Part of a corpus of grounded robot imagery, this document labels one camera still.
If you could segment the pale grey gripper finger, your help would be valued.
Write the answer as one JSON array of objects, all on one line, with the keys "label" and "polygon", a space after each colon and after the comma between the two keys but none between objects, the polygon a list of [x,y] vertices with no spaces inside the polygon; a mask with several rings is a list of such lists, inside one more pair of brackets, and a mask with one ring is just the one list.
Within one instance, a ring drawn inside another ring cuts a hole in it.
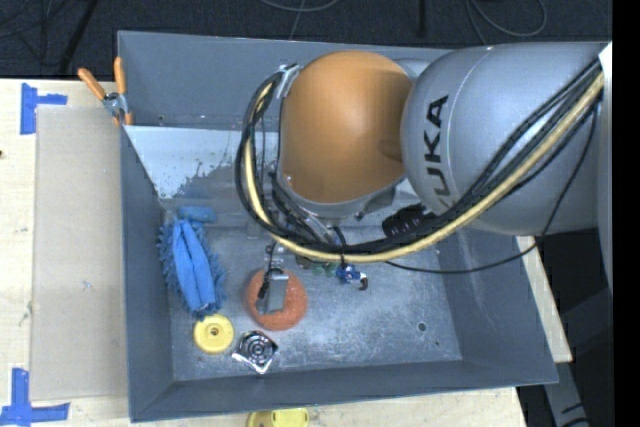
[{"label": "pale grey gripper finger", "polygon": [[261,315],[272,314],[284,309],[289,276],[280,268],[268,270],[257,295],[257,311]]}]

